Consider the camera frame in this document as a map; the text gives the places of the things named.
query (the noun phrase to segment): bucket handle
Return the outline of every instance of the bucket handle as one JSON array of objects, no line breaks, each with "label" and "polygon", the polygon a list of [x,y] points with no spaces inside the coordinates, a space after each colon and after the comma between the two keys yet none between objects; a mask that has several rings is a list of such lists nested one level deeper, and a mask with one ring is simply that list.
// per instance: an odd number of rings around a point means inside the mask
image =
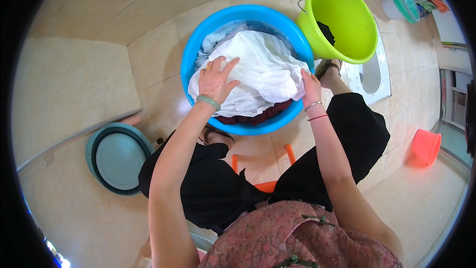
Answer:
[{"label": "bucket handle", "polygon": [[301,7],[301,5],[299,4],[301,1],[303,1],[303,0],[298,0],[298,1],[297,1],[297,4],[298,4],[299,8],[300,8],[303,12],[305,12],[305,13],[307,14],[306,10],[303,9],[303,8]]}]

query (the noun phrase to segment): silver bracelet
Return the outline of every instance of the silver bracelet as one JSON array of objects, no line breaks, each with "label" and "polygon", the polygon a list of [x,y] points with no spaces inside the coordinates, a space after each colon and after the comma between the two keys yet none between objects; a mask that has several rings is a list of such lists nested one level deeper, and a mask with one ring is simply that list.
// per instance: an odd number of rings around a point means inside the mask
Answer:
[{"label": "silver bracelet", "polygon": [[321,102],[320,100],[318,100],[317,102],[314,102],[314,103],[308,105],[307,107],[304,108],[304,112],[306,112],[307,109],[309,109],[310,107],[312,107],[312,106],[315,105],[315,104],[322,104],[322,102]]}]

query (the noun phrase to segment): orange plastic item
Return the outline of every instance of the orange plastic item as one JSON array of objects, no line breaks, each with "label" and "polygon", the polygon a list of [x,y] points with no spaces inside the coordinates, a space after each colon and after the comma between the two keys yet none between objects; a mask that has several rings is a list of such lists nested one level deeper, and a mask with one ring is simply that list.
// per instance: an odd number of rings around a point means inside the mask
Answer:
[{"label": "orange plastic item", "polygon": [[286,152],[288,152],[289,163],[294,164],[296,162],[296,157],[294,156],[294,151],[291,145],[286,144]]},{"label": "orange plastic item", "polygon": [[276,182],[277,180],[255,184],[255,188],[264,191],[265,193],[272,193],[274,191],[274,187],[276,186]]},{"label": "orange plastic item", "polygon": [[449,11],[448,5],[442,0],[430,0],[434,5],[437,6],[438,10],[442,13]]},{"label": "orange plastic item", "polygon": [[238,174],[238,156],[236,154],[231,156],[231,168]]},{"label": "orange plastic item", "polygon": [[[286,144],[286,152],[288,152],[289,163],[294,164],[296,162],[296,157],[294,156],[294,151],[291,145]],[[231,156],[231,168],[235,173],[238,174],[238,155],[233,154]],[[274,192],[274,187],[276,186],[277,181],[268,181],[260,184],[255,184],[255,188],[264,191],[265,193]]]},{"label": "orange plastic item", "polygon": [[441,145],[441,134],[434,134],[424,129],[416,131],[413,138],[412,150],[428,166],[431,166],[437,158]]}]

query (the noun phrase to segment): hand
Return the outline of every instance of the hand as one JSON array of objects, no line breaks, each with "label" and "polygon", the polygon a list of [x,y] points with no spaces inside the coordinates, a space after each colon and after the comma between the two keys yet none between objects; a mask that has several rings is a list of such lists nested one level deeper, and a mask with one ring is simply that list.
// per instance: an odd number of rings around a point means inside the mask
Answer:
[{"label": "hand", "polygon": [[220,56],[207,63],[207,66],[211,68],[203,68],[200,71],[199,94],[213,99],[218,104],[223,104],[230,94],[230,91],[240,84],[240,81],[238,80],[231,81],[227,84],[228,75],[239,62],[239,58],[235,58],[228,62],[223,70],[220,71],[221,63],[225,59],[226,57]]},{"label": "hand", "polygon": [[302,98],[302,104],[305,108],[308,105],[321,100],[321,83],[315,75],[307,73],[303,68],[301,69],[301,75],[306,90],[306,94]]}]

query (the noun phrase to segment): pink floral top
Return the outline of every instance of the pink floral top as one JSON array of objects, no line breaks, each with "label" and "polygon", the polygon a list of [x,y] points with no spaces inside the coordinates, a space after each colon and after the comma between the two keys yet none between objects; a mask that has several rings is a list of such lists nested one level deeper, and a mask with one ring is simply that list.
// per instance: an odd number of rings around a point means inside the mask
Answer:
[{"label": "pink floral top", "polygon": [[[336,216],[322,206],[280,201],[257,207],[223,232],[200,268],[274,267],[292,254],[317,262],[321,268],[403,267],[388,247],[365,234],[340,228]],[[319,223],[322,215],[325,222],[336,226]]]}]

